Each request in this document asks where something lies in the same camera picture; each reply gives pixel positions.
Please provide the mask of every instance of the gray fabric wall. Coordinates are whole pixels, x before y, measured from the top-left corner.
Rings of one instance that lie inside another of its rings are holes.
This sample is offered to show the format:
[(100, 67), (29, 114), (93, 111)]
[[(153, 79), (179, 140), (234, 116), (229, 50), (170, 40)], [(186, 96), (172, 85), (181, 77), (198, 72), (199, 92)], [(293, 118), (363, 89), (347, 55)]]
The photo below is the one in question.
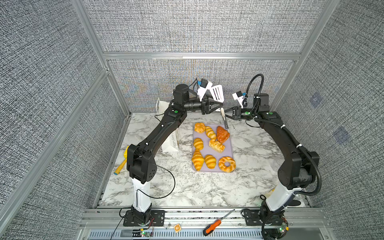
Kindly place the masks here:
[(339, 240), (382, 239), (384, 2), (341, 0), (277, 111), (320, 155), (322, 207)]
[(104, 80), (1, 240), (74, 239), (125, 118)]
[[(190, 85), (195, 78), (221, 84), (224, 108), (237, 106), (232, 94), (245, 92), (257, 73), (265, 76), (263, 92), (270, 95), (271, 102), (292, 65), (291, 60), (110, 60), (109, 63), (130, 109), (136, 112), (155, 112), (158, 97), (172, 100), (172, 90), (178, 84)], [(259, 84), (260, 78), (251, 85), (250, 96), (258, 91)]]
[(101, 65), (70, 0), (0, 7), (0, 207)]
[(326, 0), (84, 0), (105, 51), (300, 52)]

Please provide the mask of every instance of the baking tray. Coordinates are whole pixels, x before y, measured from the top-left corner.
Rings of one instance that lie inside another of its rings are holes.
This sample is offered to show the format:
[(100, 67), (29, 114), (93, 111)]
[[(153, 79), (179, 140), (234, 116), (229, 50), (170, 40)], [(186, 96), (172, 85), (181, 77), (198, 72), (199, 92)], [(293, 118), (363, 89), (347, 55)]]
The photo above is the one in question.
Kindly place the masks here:
[[(222, 126), (224, 129), (225, 129), (225, 126), (224, 125), (220, 125), (220, 124), (205, 124), (206, 126), (209, 126), (213, 129), (213, 131), (216, 133), (216, 129), (218, 126)], [(214, 169), (209, 169), (207, 167), (207, 165), (205, 164), (205, 162), (203, 163), (203, 166), (201, 167), (200, 169), (200, 172), (223, 172), (221, 171), (221, 169), (218, 167), (218, 161), (220, 160), (220, 158), (222, 157), (231, 157), (233, 158), (233, 152), (232, 152), (232, 142), (231, 142), (231, 136), (224, 142), (224, 146), (225, 146), (225, 149), (222, 153), (218, 153), (216, 152), (215, 150), (213, 150), (209, 145), (209, 140), (211, 140), (206, 134), (205, 132), (203, 133), (198, 133), (195, 131), (195, 123), (194, 123), (194, 127), (193, 127), (193, 139), (192, 139), (192, 154), (191, 154), (191, 158), (192, 158), (192, 155), (193, 153), (195, 152), (195, 147), (193, 146), (193, 141), (195, 140), (195, 138), (200, 138), (203, 143), (204, 143), (204, 148), (203, 150), (200, 150), (200, 153), (201, 155), (203, 155), (203, 157), (205, 157), (206, 155), (210, 154), (212, 156), (214, 156), (216, 158), (216, 166)], [(197, 172), (195, 166), (193, 165), (193, 162), (191, 161), (191, 166), (192, 166), (192, 169), (194, 171)]]

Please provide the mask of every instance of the screwdriver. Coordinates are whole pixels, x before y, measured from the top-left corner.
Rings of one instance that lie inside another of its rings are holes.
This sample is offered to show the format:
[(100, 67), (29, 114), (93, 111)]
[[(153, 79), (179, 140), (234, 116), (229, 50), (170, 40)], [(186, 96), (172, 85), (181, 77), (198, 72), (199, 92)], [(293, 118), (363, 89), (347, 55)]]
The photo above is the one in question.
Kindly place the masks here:
[(219, 226), (221, 224), (221, 220), (223, 220), (224, 218), (226, 218), (228, 215), (230, 215), (233, 211), (235, 211), (234, 209), (232, 211), (230, 211), (227, 215), (225, 215), (224, 217), (222, 217), (221, 219), (217, 219), (214, 223), (208, 225), (204, 230), (203, 230), (203, 234), (204, 236), (208, 236), (209, 234), (211, 234), (215, 228), (217, 226)]

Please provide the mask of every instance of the marble table surface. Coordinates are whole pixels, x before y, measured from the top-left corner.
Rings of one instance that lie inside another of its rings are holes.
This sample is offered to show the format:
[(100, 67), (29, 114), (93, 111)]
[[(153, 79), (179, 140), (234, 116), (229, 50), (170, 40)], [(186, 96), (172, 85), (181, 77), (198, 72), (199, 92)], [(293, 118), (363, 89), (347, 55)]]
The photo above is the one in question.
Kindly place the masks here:
[[(101, 206), (129, 206), (133, 203), (133, 184), (124, 167), (118, 175), (113, 172), (123, 162), (123, 153), (130, 144), (138, 144), (155, 128), (154, 113), (134, 113), (117, 156), (114, 169), (100, 202)], [(151, 199), (154, 207), (258, 207), (260, 194), (272, 190), (277, 182), (277, 170), (284, 158), (269, 134), (260, 128), (247, 126), (242, 121), (228, 119), (233, 159), (232, 173), (196, 172), (191, 167), (194, 124), (223, 124), (219, 113), (201, 115), (188, 113), (179, 127), (179, 152), (162, 152), (155, 157), (156, 164), (170, 170), (176, 178), (176, 187), (163, 199)], [(172, 176), (158, 168), (151, 180), (151, 196), (167, 195), (173, 187)]]

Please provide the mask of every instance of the bread roll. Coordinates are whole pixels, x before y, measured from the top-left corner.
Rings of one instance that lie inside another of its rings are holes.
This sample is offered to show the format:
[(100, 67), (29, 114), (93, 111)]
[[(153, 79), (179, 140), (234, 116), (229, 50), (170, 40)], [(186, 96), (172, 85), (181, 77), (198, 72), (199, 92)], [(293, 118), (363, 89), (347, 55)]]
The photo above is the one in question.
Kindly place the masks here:
[(197, 122), (195, 124), (195, 131), (197, 133), (203, 133), (205, 131), (205, 125), (202, 122)]
[(217, 140), (224, 143), (229, 138), (229, 132), (223, 127), (218, 126), (216, 130)]
[(214, 156), (208, 154), (205, 156), (205, 164), (209, 169), (214, 169), (216, 167), (216, 159)]
[(204, 158), (203, 158), (203, 155), (201, 155), (200, 151), (197, 149), (193, 153), (192, 162), (193, 162), (193, 165), (195, 166), (196, 170), (200, 171), (200, 169), (204, 163)]
[(214, 139), (214, 140), (217, 139), (216, 134), (215, 134), (215, 132), (213, 131), (213, 129), (212, 129), (211, 127), (208, 127), (208, 126), (205, 127), (205, 134), (206, 134), (210, 139)]
[(216, 152), (222, 153), (225, 149), (225, 146), (215, 139), (211, 139), (208, 145), (215, 150)]
[[(225, 162), (229, 162), (229, 166), (227, 167), (225, 165)], [(221, 169), (223, 172), (233, 172), (233, 170), (236, 169), (236, 162), (233, 158), (231, 157), (222, 157), (220, 158), (218, 162), (218, 167)]]
[(195, 138), (195, 140), (193, 141), (193, 146), (197, 150), (202, 150), (204, 148), (203, 140), (201, 140), (201, 138)]

